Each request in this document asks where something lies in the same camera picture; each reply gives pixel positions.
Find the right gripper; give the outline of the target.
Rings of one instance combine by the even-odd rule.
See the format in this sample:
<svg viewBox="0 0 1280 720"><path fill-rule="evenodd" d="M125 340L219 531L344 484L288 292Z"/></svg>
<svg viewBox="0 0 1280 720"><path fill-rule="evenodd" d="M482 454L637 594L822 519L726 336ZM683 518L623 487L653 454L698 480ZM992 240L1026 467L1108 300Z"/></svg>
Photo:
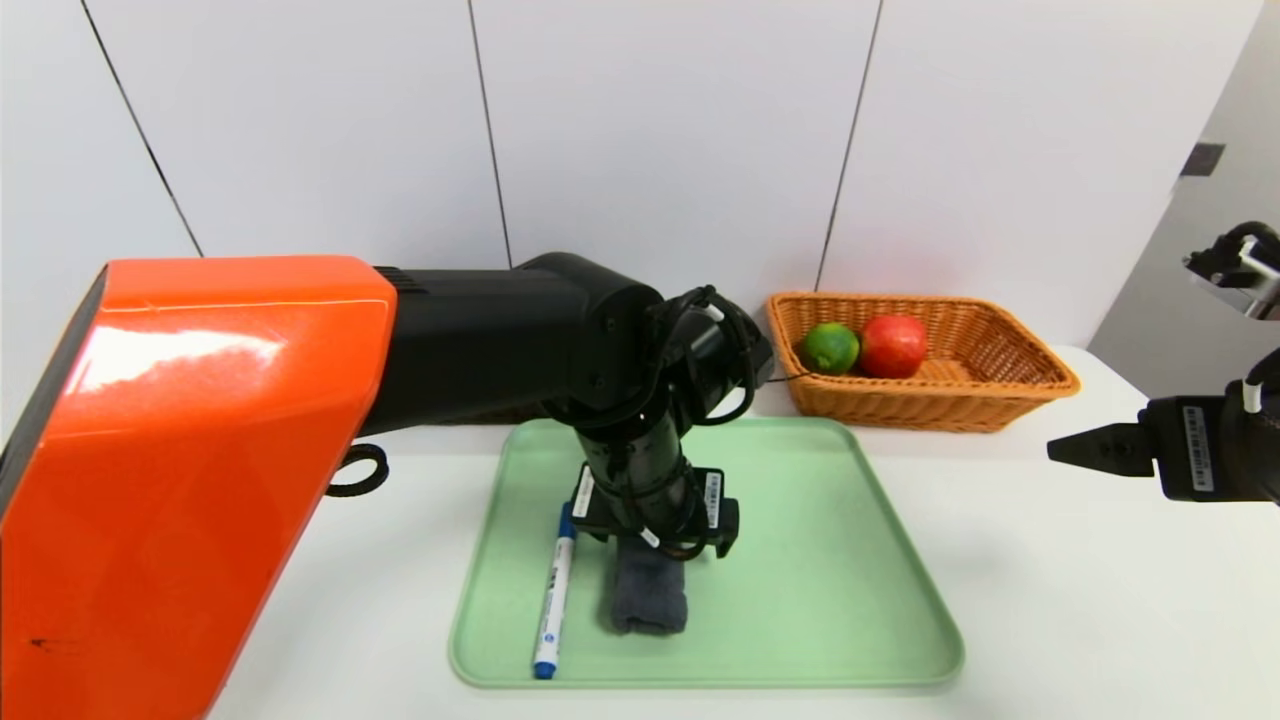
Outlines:
<svg viewBox="0 0 1280 720"><path fill-rule="evenodd" d="M1050 460L1116 477L1155 477L1175 501L1277 502L1277 393L1242 380L1219 396L1148 402L1115 423L1046 445Z"/></svg>

